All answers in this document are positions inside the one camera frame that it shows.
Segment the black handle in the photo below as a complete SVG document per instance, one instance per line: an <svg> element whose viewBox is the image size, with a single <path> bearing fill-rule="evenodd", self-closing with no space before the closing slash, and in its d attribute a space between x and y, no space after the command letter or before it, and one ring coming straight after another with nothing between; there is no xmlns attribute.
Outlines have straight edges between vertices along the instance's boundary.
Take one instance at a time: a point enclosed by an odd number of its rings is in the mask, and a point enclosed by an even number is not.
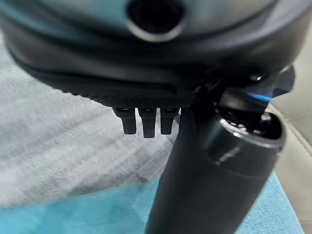
<svg viewBox="0 0 312 234"><path fill-rule="evenodd" d="M203 102L182 110L146 234L232 234L268 179L285 140L279 120L264 136L232 126Z"/></svg>

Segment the glossy black plastic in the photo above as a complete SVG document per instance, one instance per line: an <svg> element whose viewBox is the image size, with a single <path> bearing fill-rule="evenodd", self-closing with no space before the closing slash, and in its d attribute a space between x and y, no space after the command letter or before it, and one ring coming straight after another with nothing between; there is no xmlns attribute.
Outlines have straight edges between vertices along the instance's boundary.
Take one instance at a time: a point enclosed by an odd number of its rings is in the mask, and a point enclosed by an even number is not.
<svg viewBox="0 0 312 234"><path fill-rule="evenodd" d="M55 88L118 108L178 108L191 106L207 71L240 79L291 64L312 8L293 2L291 14L270 5L222 31L157 44L94 31L36 1L0 0L0 24L17 63Z"/></svg>

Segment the blue light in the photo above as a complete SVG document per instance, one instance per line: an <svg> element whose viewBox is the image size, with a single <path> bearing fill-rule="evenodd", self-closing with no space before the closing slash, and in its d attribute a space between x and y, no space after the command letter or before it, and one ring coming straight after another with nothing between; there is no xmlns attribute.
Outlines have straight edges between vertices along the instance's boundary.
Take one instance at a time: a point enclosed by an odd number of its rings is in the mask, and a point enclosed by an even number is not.
<svg viewBox="0 0 312 234"><path fill-rule="evenodd" d="M263 96L263 95L259 95L259 94L250 94L249 95L253 98L256 98L258 100L261 100L261 101L265 101L265 102L270 102L272 100L271 97L267 97L267 96Z"/></svg>

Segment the blue fabric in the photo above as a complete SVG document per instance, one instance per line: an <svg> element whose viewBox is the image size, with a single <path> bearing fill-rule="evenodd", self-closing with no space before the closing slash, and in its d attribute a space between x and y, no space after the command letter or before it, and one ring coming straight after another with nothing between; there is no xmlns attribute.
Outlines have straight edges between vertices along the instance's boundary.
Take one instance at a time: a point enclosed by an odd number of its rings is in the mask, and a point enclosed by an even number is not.
<svg viewBox="0 0 312 234"><path fill-rule="evenodd" d="M157 181L66 199L53 204L0 210L1 234L142 234ZM272 174L238 234L303 234Z"/></svg>

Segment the gray fabric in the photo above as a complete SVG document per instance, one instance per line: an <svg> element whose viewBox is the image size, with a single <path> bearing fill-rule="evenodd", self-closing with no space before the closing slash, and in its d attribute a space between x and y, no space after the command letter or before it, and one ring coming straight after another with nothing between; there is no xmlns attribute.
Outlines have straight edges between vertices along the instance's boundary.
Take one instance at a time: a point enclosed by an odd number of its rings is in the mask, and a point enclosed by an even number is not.
<svg viewBox="0 0 312 234"><path fill-rule="evenodd" d="M173 134L123 134L111 108L54 90L18 68L0 40L0 207L159 178Z"/></svg>

